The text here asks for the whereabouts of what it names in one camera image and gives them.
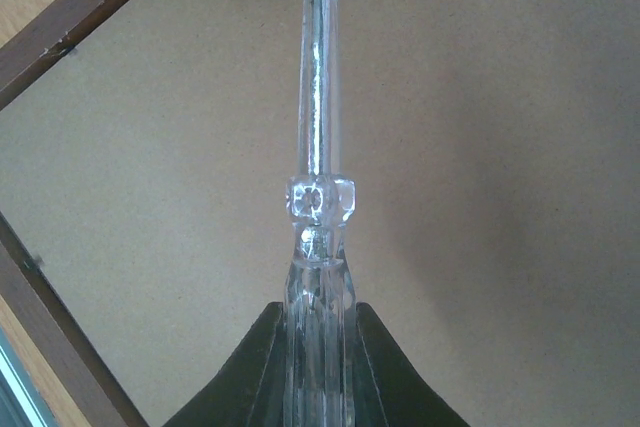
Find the clear handle screwdriver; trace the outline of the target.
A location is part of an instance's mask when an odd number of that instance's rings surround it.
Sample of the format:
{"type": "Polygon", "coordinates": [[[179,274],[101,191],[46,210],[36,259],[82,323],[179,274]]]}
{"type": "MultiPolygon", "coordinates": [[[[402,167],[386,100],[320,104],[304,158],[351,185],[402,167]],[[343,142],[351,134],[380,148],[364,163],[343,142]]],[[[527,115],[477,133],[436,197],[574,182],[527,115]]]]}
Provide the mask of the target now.
{"type": "Polygon", "coordinates": [[[284,302],[283,423],[353,426],[356,299],[344,250],[355,211],[341,172],[339,0],[303,0],[298,167],[286,207],[294,250],[284,302]]]}

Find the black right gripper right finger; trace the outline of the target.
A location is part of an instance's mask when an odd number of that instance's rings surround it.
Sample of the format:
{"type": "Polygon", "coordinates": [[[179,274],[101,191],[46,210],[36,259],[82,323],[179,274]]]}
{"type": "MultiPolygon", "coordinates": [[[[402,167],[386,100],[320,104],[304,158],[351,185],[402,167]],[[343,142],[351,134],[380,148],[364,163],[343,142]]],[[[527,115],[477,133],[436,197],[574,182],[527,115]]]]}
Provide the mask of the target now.
{"type": "Polygon", "coordinates": [[[355,424],[467,427],[419,375],[372,306],[360,302],[356,313],[355,424]]]}

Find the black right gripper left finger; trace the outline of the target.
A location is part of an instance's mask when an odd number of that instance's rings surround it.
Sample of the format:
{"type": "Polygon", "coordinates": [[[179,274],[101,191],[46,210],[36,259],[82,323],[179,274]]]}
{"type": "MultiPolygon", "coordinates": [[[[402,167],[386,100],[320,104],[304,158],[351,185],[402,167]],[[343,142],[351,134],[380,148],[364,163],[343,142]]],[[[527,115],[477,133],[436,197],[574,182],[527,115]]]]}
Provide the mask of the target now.
{"type": "Polygon", "coordinates": [[[281,426],[285,387],[283,305],[267,304],[211,381],[168,426],[281,426]]]}

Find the brown wooden picture frame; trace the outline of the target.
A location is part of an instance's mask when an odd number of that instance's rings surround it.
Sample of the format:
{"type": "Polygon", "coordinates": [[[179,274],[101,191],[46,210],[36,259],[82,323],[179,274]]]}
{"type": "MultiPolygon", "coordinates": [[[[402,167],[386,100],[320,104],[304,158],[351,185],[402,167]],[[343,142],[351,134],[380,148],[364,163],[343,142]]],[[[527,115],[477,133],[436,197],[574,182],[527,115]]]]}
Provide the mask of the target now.
{"type": "MultiPolygon", "coordinates": [[[[7,107],[129,0],[55,0],[1,49],[7,107]]],[[[45,279],[1,222],[1,352],[17,357],[60,426],[143,426],[145,420],[45,279]]]]}

